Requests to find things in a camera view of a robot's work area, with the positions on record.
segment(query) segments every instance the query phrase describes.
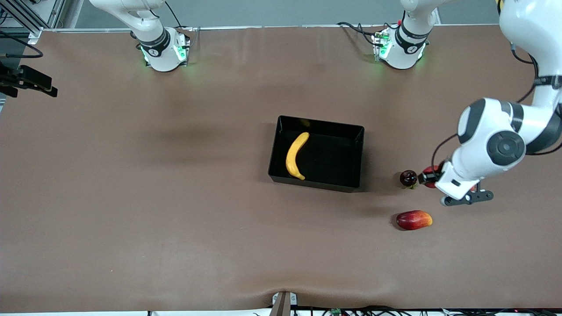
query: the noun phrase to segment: red apple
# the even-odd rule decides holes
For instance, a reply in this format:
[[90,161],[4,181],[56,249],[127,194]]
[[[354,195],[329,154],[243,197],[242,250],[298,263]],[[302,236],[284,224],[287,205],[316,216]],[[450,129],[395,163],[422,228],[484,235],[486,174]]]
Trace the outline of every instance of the red apple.
[[[423,169],[423,171],[421,173],[431,174],[431,173],[433,173],[433,170],[435,170],[435,172],[437,172],[439,170],[439,166],[433,166],[433,168],[431,168],[431,166],[429,166],[429,167]],[[425,183],[424,186],[426,186],[430,189],[435,189],[435,182]]]
[[416,210],[398,214],[396,217],[396,223],[400,226],[400,228],[407,231],[413,231],[431,226],[431,224],[433,224],[433,219],[428,213]]

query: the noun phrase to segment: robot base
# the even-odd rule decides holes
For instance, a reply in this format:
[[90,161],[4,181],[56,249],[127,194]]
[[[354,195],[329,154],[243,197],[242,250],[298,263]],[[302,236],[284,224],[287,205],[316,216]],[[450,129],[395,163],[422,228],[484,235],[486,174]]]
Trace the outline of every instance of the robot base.
[[189,45],[191,40],[186,39],[185,34],[173,28],[165,28],[170,33],[170,44],[166,47],[160,57],[153,57],[144,50],[144,60],[146,65],[157,71],[172,71],[178,66],[187,66],[189,56]]
[[404,49],[400,47],[393,39],[397,29],[386,28],[380,33],[371,36],[373,43],[381,44],[383,47],[373,46],[376,61],[385,61],[390,67],[396,69],[408,69],[415,65],[415,63],[422,57],[423,50],[426,44],[423,44],[416,52],[407,54]]

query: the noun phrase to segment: yellow banana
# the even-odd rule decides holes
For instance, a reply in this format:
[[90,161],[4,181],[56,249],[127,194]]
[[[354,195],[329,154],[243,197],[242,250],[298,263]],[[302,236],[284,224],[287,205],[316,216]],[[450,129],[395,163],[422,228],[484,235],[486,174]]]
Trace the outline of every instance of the yellow banana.
[[295,177],[299,178],[300,180],[304,180],[305,176],[298,171],[297,167],[297,153],[302,148],[302,146],[306,143],[309,139],[308,132],[304,132],[300,134],[297,139],[294,140],[291,147],[289,148],[289,152],[287,152],[287,159],[285,160],[285,166],[287,167],[287,171]]

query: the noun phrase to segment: black plastic box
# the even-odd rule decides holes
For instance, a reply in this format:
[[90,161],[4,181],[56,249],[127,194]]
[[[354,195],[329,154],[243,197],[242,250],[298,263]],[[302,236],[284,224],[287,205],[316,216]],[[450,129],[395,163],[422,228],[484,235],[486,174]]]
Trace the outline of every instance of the black plastic box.
[[[297,154],[304,180],[292,177],[285,167],[287,152],[303,132],[310,137]],[[269,162],[275,182],[353,192],[360,187],[365,128],[358,125],[280,116]]]

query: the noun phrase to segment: black cable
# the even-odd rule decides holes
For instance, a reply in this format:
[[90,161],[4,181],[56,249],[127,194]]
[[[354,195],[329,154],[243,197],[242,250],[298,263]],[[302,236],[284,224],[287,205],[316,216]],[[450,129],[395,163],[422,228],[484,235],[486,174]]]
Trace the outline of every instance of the black cable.
[[445,145],[448,141],[450,141],[451,139],[457,137],[458,134],[455,133],[449,137],[447,137],[446,140],[442,141],[439,145],[437,145],[437,148],[435,148],[435,150],[433,151],[433,154],[431,155],[431,171],[433,172],[433,176],[437,179],[437,174],[435,173],[435,155],[437,154],[437,151],[439,151],[439,148],[441,148],[441,146]]
[[530,65],[533,64],[532,61],[528,61],[528,60],[522,59],[521,57],[517,56],[517,53],[514,50],[512,50],[511,53],[513,54],[513,57],[515,57],[515,59],[517,59],[518,61],[523,62],[525,64],[530,64]]
[[[538,64],[537,61],[533,58],[533,56],[531,56],[531,54],[529,54],[529,57],[531,58],[531,62],[533,64],[534,67],[534,77],[538,77]],[[521,99],[517,100],[517,103],[521,103],[523,102],[526,98],[528,98],[531,93],[533,93],[535,88],[535,84],[533,83],[533,85],[531,86],[531,88],[529,89],[529,91],[527,91],[527,93],[525,93],[525,95],[523,97],[521,97]]]
[[13,17],[8,14],[8,11],[0,8],[0,19],[2,19],[2,21],[0,22],[0,25],[2,25],[4,24],[4,22],[6,22],[7,19],[13,19]]
[[525,95],[524,95],[523,97],[521,97],[521,99],[517,100],[517,103],[521,103],[521,102],[525,101],[525,99],[528,98],[528,97],[531,95],[531,93],[533,93],[534,87],[535,87],[535,86],[533,85],[533,86],[529,89],[529,91],[527,91],[527,93],[525,93]]
[[159,16],[159,15],[156,15],[156,13],[154,13],[154,11],[153,11],[152,9],[148,9],[148,10],[150,11],[150,13],[152,13],[152,15],[153,15],[155,18],[157,18],[157,19],[160,18],[160,16]]
[[7,58],[40,58],[43,57],[43,52],[38,50],[37,48],[27,44],[26,42],[24,42],[23,40],[13,37],[11,35],[9,35],[8,33],[1,31],[0,30],[0,34],[4,35],[5,37],[11,38],[19,43],[22,43],[23,45],[26,45],[27,47],[33,49],[37,55],[14,55],[14,54],[5,54],[4,56],[6,56]]
[[168,1],[164,1],[164,3],[166,4],[166,6],[168,7],[168,9],[170,9],[170,12],[172,13],[172,15],[174,16],[174,19],[176,20],[176,22],[178,23],[178,26],[176,26],[177,28],[184,28],[185,26],[182,25],[179,20],[178,17],[175,15],[174,10],[172,10],[172,8],[170,7],[170,5],[168,4]]
[[553,150],[549,150],[549,151],[545,151],[545,152],[535,152],[533,154],[528,154],[527,156],[542,156],[542,155],[548,155],[551,154],[557,150],[559,150],[560,148],[562,148],[562,143],[560,143],[558,146],[556,146],[555,149]]
[[386,26],[387,28],[393,29],[393,30],[396,30],[396,29],[398,29],[398,28],[400,27],[399,25],[397,25],[395,28],[393,28],[392,26],[390,26],[390,24],[388,24],[388,23],[386,23],[386,22],[385,22],[383,25]]
[[363,37],[365,38],[365,40],[366,40],[369,44],[371,44],[371,45],[373,45],[373,46],[382,47],[381,44],[375,44],[372,40],[370,40],[370,39],[367,37],[367,34],[365,33],[365,30],[363,29],[363,26],[361,25],[361,23],[357,24],[357,26],[361,29],[361,33],[363,34]]
[[336,24],[336,25],[345,25],[345,26],[349,26],[352,30],[354,30],[355,32],[358,32],[358,33],[365,33],[365,34],[367,34],[367,35],[375,35],[375,33],[371,33],[371,32],[365,32],[365,31],[362,32],[359,28],[356,28],[355,26],[353,26],[352,24],[349,24],[349,23],[347,23],[347,22],[340,22],[340,23],[338,23],[338,24]]

